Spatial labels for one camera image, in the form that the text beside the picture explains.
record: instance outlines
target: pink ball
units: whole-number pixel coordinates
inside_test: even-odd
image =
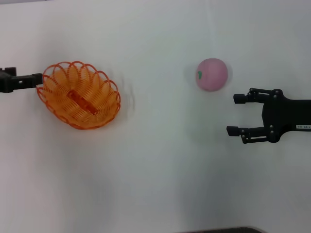
[[[228,80],[228,69],[222,60],[209,58],[204,60],[196,71],[196,81],[206,91],[221,89]]]

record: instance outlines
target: white surface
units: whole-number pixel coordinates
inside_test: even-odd
[[[111,125],[77,131],[34,90],[0,95],[0,232],[171,233],[249,225],[309,232],[310,133],[243,145],[227,125],[261,126],[250,87],[311,99],[305,0],[55,0],[0,7],[2,67],[94,64],[120,85]],[[200,91],[196,66],[231,80]]]

